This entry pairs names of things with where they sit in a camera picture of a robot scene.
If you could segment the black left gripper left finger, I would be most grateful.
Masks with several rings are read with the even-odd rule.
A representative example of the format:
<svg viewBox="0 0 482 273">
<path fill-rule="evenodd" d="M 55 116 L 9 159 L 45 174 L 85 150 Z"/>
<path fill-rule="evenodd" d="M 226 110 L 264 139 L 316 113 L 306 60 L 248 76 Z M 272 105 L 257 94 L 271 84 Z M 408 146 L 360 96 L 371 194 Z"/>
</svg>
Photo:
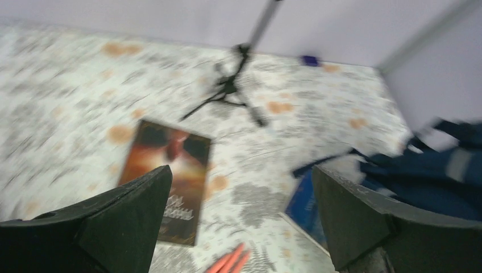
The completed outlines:
<svg viewBox="0 0 482 273">
<path fill-rule="evenodd" d="M 2 272 L 148 272 L 172 184 L 161 166 L 32 220 L 1 223 Z"/>
</svg>

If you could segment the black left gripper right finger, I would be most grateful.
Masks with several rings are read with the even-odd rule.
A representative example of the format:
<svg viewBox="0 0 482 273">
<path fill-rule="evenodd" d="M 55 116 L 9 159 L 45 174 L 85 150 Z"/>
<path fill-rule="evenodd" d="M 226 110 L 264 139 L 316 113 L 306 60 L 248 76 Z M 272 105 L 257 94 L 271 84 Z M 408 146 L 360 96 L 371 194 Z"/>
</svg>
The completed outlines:
<svg viewBox="0 0 482 273">
<path fill-rule="evenodd" d="M 480 272 L 481 223 L 393 200 L 322 167 L 312 176 L 340 272 Z"/>
</svg>

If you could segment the blue Animal Farm book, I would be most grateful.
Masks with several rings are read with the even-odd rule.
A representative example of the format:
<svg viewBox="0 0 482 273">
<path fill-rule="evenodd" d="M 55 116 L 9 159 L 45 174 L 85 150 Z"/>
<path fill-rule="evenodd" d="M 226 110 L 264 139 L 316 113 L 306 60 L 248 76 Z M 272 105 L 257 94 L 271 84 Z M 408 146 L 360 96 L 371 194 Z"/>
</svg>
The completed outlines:
<svg viewBox="0 0 482 273">
<path fill-rule="evenodd" d="M 327 238 L 319 216 L 317 200 L 312 183 L 312 170 L 302 175 L 298 186 L 288 198 L 280 216 L 311 240 L 326 254 L 329 253 Z"/>
</svg>

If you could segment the navy blue backpack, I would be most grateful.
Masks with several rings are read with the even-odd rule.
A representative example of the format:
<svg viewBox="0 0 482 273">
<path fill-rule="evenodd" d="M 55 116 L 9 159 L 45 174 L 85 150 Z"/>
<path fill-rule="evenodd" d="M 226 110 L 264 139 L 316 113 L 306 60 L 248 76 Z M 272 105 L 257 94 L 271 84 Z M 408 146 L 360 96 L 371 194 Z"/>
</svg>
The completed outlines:
<svg viewBox="0 0 482 273">
<path fill-rule="evenodd" d="M 437 151 L 420 131 L 399 156 L 367 156 L 354 148 L 344 154 L 363 158 L 365 188 L 430 212 L 481 221 L 481 122 L 440 119 L 432 129 L 455 138 L 456 146 Z"/>
</svg>

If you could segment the Three Days to See book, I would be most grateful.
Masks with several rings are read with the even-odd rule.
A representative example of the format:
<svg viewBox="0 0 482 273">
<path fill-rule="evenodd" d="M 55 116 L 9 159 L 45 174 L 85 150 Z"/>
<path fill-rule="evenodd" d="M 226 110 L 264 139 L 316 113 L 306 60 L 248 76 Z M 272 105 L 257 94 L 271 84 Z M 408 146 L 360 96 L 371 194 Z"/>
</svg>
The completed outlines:
<svg viewBox="0 0 482 273">
<path fill-rule="evenodd" d="M 194 246 L 204 196 L 211 139 L 142 119 L 118 180 L 123 185 L 168 165 L 172 184 L 160 241 Z"/>
</svg>

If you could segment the orange pen upper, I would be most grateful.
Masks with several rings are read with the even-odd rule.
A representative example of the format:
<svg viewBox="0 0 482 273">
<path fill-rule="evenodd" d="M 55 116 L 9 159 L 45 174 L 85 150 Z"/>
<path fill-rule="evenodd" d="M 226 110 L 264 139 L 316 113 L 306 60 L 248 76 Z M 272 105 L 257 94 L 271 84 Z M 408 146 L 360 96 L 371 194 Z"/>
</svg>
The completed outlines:
<svg viewBox="0 0 482 273">
<path fill-rule="evenodd" d="M 228 262 L 231 260 L 232 254 L 228 253 L 221 257 L 219 260 L 214 262 L 206 271 L 205 273 L 217 273 L 219 272 Z"/>
</svg>

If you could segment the small purple block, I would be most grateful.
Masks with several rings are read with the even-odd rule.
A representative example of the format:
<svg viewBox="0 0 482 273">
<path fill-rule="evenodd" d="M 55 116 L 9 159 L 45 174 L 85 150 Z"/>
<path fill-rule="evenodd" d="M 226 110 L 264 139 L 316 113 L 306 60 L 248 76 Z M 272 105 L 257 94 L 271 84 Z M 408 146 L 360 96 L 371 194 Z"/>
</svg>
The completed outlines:
<svg viewBox="0 0 482 273">
<path fill-rule="evenodd" d="M 301 56 L 303 65 L 309 67 L 318 67 L 320 65 L 319 59 L 315 56 L 303 55 Z"/>
</svg>

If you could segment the aluminium frame rail right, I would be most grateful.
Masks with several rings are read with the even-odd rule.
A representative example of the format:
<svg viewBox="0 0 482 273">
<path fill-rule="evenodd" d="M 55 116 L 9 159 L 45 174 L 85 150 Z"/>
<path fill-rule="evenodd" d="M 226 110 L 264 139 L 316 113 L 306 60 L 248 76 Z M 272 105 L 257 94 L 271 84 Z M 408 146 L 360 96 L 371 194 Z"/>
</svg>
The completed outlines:
<svg viewBox="0 0 482 273">
<path fill-rule="evenodd" d="M 480 6 L 481 1 L 477 0 L 459 1 L 452 5 L 385 58 L 376 69 L 382 75 L 391 73 Z"/>
</svg>

